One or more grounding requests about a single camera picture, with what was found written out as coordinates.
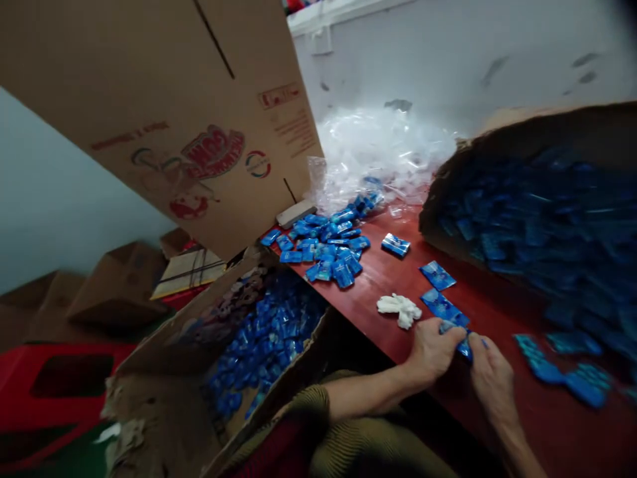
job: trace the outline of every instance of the clear plastic wrapping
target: clear plastic wrapping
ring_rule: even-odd
[[[423,204],[435,171],[456,149],[454,134],[400,110],[339,110],[317,127],[325,158],[308,158],[307,196],[327,216],[358,194],[376,193],[375,210],[388,206],[401,217]]]

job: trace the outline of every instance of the brown cardboard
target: brown cardboard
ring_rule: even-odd
[[[167,308],[149,299],[165,266],[160,251],[142,242],[104,254],[70,306],[69,319],[126,331],[161,317]]]
[[[279,0],[5,0],[0,84],[225,261],[322,157]]]
[[[110,342],[100,330],[69,323],[68,309],[84,280],[56,271],[0,296],[0,353],[23,343]]]
[[[634,161],[636,127],[637,102],[574,110],[544,109],[534,115],[524,109],[498,112],[487,121],[486,133],[461,143],[438,170],[420,214],[420,231],[434,247],[485,269],[482,262],[469,254],[465,241],[447,236],[436,221],[450,185],[472,157],[479,157],[481,161],[501,157],[527,159],[546,147],[568,144],[583,161],[607,169],[634,171],[637,167]]]
[[[167,260],[181,254],[190,240],[190,234],[182,228],[173,229],[159,238],[159,248]]]
[[[219,428],[211,423],[198,385],[230,336],[207,348],[173,340],[191,317],[217,303],[238,279],[251,278],[260,267],[274,262],[275,258],[250,248],[236,266],[142,342],[118,368],[108,384],[103,415],[122,424],[143,420],[143,446],[120,457],[110,476],[154,477],[158,470],[158,477],[216,476],[240,444],[322,370],[329,351],[324,332],[340,323],[332,309],[251,418],[244,420],[256,390],[248,388],[241,408]]]

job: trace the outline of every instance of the person's left hand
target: person's left hand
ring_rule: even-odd
[[[410,379],[422,388],[432,385],[447,371],[456,347],[466,337],[462,327],[453,327],[440,335],[442,322],[432,317],[416,325],[411,354],[403,364]]]

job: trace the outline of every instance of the red tabletop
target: red tabletop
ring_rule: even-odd
[[[420,296],[432,286],[418,267],[438,261],[457,280],[444,292],[471,320],[469,328],[487,335],[500,347],[516,373],[516,403],[528,441],[549,476],[637,476],[637,410],[615,388],[601,410],[577,401],[566,388],[548,386],[530,372],[517,344],[516,333],[539,335],[552,331],[542,318],[546,302],[538,295],[503,278],[460,262],[428,245],[418,231],[417,210],[403,218],[381,214],[361,226],[372,247],[363,252],[363,272],[356,283],[340,290],[336,283],[316,281],[313,287],[395,363],[409,355],[413,328],[397,326],[397,314],[382,315],[376,301],[382,295],[404,295],[430,316]],[[411,242],[404,259],[380,248],[391,232]],[[301,276],[309,265],[293,265]],[[553,354],[539,338],[546,355],[563,372],[575,368],[576,360]],[[615,377],[625,370],[602,358],[599,364]],[[498,443],[488,425],[470,383],[469,365],[460,356],[429,393],[486,447],[496,452]]]

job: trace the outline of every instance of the red chair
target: red chair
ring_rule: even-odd
[[[0,473],[36,467],[98,425],[105,390],[81,396],[85,385],[103,384],[134,349],[41,344],[0,355]]]

